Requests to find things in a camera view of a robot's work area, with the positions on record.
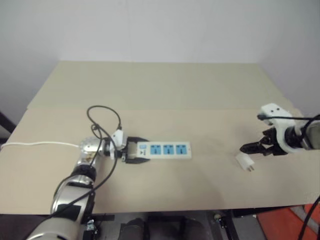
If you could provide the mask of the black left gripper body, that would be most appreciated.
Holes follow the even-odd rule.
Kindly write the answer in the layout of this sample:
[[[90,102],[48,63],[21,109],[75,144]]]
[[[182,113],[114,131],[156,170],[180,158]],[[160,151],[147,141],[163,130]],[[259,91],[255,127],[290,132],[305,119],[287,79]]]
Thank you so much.
[[[121,160],[124,163],[135,163],[137,138],[134,136],[128,136],[125,147],[120,151]]]

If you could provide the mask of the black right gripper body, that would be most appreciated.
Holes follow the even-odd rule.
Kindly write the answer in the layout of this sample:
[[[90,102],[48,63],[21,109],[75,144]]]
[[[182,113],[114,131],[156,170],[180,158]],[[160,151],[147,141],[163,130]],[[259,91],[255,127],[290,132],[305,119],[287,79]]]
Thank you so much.
[[[263,137],[259,142],[264,148],[272,151],[273,156],[284,156],[288,154],[280,147],[277,141],[277,131],[274,127],[263,131],[262,134]]]

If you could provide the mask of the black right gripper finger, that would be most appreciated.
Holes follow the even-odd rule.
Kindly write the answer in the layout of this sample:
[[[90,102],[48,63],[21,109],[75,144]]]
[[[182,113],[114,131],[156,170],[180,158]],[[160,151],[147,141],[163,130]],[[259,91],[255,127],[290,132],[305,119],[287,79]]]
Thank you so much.
[[[253,155],[253,154],[261,154],[263,156],[269,156],[272,154],[271,150],[268,150],[267,148],[250,148],[247,152],[248,155]]]
[[[239,150],[241,152],[247,152],[251,148],[264,148],[264,146],[259,141],[257,141],[257,142],[246,143],[242,145]]]

